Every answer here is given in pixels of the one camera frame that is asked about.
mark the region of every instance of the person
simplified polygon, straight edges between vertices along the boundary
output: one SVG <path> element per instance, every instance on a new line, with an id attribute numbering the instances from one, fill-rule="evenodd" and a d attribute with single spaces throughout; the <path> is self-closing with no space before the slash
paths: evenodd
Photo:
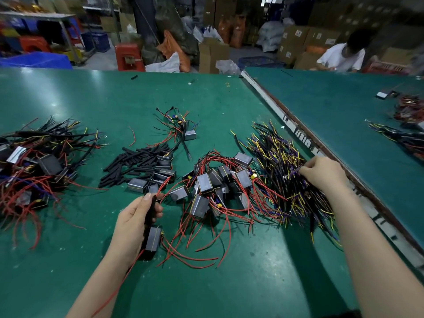
<path id="1" fill-rule="evenodd" d="M 327 157 L 308 161 L 300 174 L 327 197 L 335 214 L 354 289 L 364 318 L 424 317 L 424 287 L 363 210 L 340 164 Z M 135 199 L 118 216 L 112 242 L 67 318 L 110 317 L 122 279 L 143 241 L 144 219 L 152 195 Z M 156 217 L 162 207 L 156 204 Z"/>
<path id="2" fill-rule="evenodd" d="M 370 38 L 371 33 L 366 29 L 354 31 L 345 44 L 331 47 L 317 60 L 317 69 L 357 72 L 361 69 L 364 48 L 368 47 Z"/>

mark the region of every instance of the right hand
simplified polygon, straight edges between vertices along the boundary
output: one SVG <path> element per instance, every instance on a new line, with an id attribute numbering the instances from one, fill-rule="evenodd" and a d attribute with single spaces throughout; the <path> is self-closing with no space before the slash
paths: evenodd
<path id="1" fill-rule="evenodd" d="M 324 156 L 315 156 L 299 170 L 299 173 L 324 193 L 337 187 L 347 187 L 347 176 L 340 163 Z"/>

